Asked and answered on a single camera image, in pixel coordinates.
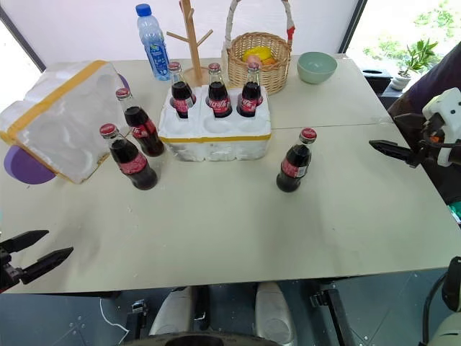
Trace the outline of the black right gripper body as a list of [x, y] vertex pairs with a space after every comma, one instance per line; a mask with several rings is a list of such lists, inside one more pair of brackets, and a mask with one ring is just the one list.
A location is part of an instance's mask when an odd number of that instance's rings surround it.
[[445, 140], [442, 127], [445, 125], [441, 115], [433, 115], [422, 125], [420, 144], [428, 151], [428, 157], [437, 163], [444, 163], [444, 149], [441, 145]]

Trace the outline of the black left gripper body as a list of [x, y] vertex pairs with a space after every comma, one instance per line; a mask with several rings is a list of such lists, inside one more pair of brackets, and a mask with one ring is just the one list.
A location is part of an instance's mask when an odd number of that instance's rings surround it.
[[23, 270], [20, 267], [11, 266], [12, 257], [6, 250], [1, 250], [1, 270], [0, 270], [0, 292], [17, 285], [23, 275]]

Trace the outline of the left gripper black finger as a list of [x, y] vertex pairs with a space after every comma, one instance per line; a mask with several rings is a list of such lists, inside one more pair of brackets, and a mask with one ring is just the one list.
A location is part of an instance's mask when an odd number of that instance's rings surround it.
[[73, 252], [73, 247], [55, 250], [22, 270], [21, 281], [31, 283], [63, 263]]
[[49, 233], [49, 230], [33, 230], [19, 234], [1, 242], [1, 248], [8, 253], [20, 252], [28, 248]]

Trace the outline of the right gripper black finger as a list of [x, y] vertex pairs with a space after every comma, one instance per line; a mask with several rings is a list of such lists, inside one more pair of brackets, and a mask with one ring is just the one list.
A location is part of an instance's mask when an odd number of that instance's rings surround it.
[[421, 163], [417, 153], [409, 148], [399, 146], [397, 143], [386, 140], [371, 140], [369, 145], [381, 154], [404, 161], [410, 167], [417, 167]]
[[423, 126], [426, 123], [426, 118], [416, 113], [396, 115], [393, 120], [398, 126]]

